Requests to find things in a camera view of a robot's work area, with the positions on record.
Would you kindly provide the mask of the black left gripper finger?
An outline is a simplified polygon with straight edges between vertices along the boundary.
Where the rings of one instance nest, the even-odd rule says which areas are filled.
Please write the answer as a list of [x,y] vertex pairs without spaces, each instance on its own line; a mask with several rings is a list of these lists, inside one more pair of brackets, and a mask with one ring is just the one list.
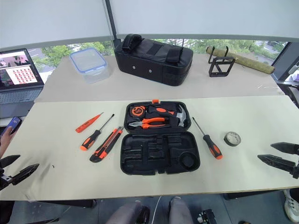
[[11,184],[17,185],[30,175],[32,175],[37,168],[39,167],[39,163],[27,166],[26,168],[22,169],[17,175],[12,177]]
[[17,154],[17,155],[10,155],[10,156],[0,159],[0,167],[5,168],[5,167],[9,166],[14,161],[16,161],[19,157],[20,157],[20,155]]

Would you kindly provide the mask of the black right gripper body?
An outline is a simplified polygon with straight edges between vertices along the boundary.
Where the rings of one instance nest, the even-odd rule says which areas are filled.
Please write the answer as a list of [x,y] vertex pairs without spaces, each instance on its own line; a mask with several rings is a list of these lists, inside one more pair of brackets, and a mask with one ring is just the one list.
[[293,162],[292,163],[292,170],[289,172],[293,178],[298,179],[299,178],[299,164]]

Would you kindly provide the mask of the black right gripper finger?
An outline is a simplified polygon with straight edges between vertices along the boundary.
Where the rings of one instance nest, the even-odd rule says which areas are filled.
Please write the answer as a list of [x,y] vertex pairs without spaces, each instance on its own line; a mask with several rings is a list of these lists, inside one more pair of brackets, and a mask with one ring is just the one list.
[[299,154],[299,145],[287,142],[272,143],[271,147],[287,154]]
[[285,160],[281,157],[274,156],[271,154],[260,154],[257,156],[265,164],[278,168],[283,171],[287,171],[291,175],[293,174],[293,162]]

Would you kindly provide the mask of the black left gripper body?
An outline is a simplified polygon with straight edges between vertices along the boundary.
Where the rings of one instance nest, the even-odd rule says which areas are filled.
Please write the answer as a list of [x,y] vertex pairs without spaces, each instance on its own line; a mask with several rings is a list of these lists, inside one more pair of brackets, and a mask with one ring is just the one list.
[[0,169],[0,190],[6,188],[12,182],[12,176],[4,174],[4,169]]

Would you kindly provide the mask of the bystander bare hand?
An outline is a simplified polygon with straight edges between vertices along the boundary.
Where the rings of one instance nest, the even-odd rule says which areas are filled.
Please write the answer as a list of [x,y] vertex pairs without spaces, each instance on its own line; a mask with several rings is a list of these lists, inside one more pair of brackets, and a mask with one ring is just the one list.
[[12,133],[13,127],[9,126],[0,138],[0,157],[3,156],[15,133]]

